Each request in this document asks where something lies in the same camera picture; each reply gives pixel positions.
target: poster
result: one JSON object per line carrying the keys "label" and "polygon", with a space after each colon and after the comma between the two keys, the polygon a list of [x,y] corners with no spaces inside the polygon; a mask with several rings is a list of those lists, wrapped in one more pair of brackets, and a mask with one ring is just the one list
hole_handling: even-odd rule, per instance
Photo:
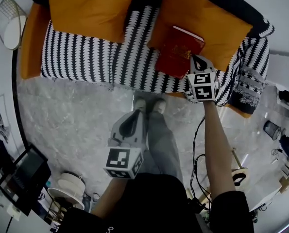
{"label": "poster", "polygon": [[19,151],[15,144],[6,113],[4,95],[0,96],[0,150],[7,151],[12,160],[19,157]]}

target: red book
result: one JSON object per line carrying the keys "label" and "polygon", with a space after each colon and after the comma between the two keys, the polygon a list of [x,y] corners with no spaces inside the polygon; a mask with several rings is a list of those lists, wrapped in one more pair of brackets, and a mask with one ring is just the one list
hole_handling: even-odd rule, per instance
{"label": "red book", "polygon": [[190,57],[204,48],[204,39],[173,26],[160,51],[155,69],[182,79],[190,69]]}

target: shoe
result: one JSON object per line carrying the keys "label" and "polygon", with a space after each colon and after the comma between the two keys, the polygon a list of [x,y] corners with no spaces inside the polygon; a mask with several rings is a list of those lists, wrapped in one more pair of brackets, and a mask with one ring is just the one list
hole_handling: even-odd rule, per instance
{"label": "shoe", "polygon": [[166,101],[163,99],[159,99],[155,102],[153,111],[159,112],[160,114],[163,114],[166,109]]}
{"label": "shoe", "polygon": [[134,111],[140,110],[146,112],[146,101],[143,98],[136,98],[134,101]]}

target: forearm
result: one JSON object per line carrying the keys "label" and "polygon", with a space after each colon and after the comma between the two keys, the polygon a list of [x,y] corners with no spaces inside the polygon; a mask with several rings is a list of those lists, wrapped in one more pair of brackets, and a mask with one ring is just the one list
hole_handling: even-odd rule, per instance
{"label": "forearm", "polygon": [[227,141],[216,105],[204,102],[205,110],[205,155],[211,196],[235,190],[232,179],[231,147]]}
{"label": "forearm", "polygon": [[106,218],[123,195],[127,182],[127,179],[112,179],[91,213],[102,219]]}

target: cable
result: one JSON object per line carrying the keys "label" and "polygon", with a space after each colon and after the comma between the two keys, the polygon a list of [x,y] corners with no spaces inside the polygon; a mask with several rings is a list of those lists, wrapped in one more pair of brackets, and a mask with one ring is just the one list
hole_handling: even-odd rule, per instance
{"label": "cable", "polygon": [[276,158],[279,158],[278,149],[272,150],[272,156],[276,156]]}
{"label": "cable", "polygon": [[193,140],[193,154],[192,154],[193,155],[193,170],[192,170],[191,179],[190,179],[190,182],[189,182],[193,197],[195,197],[195,191],[194,191],[194,188],[192,186],[192,182],[193,182],[193,179],[195,177],[195,161],[196,161],[196,157],[195,157],[195,142],[196,142],[196,136],[197,136],[198,130],[199,130],[201,124],[203,123],[203,121],[204,121],[204,117],[202,118],[201,122],[199,123],[199,125],[197,127],[197,130],[196,130],[195,135],[194,135],[194,140]]}
{"label": "cable", "polygon": [[198,184],[200,190],[202,191],[202,193],[205,195],[205,197],[206,197],[206,198],[208,199],[208,201],[209,201],[209,208],[205,207],[205,205],[202,205],[201,203],[200,203],[200,205],[201,205],[205,210],[210,211],[210,205],[211,205],[211,203],[212,203],[212,202],[211,202],[211,194],[202,187],[202,185],[200,184],[200,182],[199,182],[199,180],[198,180],[198,176],[197,176],[197,162],[198,162],[198,159],[199,159],[200,157],[202,157],[202,156],[205,156],[205,155],[204,155],[204,154],[201,154],[201,155],[199,155],[199,156],[196,158],[196,154],[195,154],[196,136],[197,136],[198,130],[199,130],[201,124],[204,122],[204,120],[205,120],[205,117],[202,118],[200,124],[199,124],[198,127],[197,127],[197,130],[196,130],[196,132],[195,132],[195,135],[194,135],[194,140],[193,140],[193,171],[192,171],[191,179],[190,179],[190,188],[191,188],[193,197],[195,198],[195,191],[194,191],[192,182],[193,182],[193,180],[194,180],[194,177],[196,177],[196,181],[197,181],[197,184]]}
{"label": "cable", "polygon": [[9,220],[9,223],[8,223],[8,225],[7,225],[7,229],[6,229],[6,232],[5,232],[5,233],[7,233],[7,232],[8,232],[8,229],[9,229],[9,226],[10,226],[10,223],[12,222],[12,220],[13,220],[13,217],[11,217],[11,218],[10,218],[10,220]]}

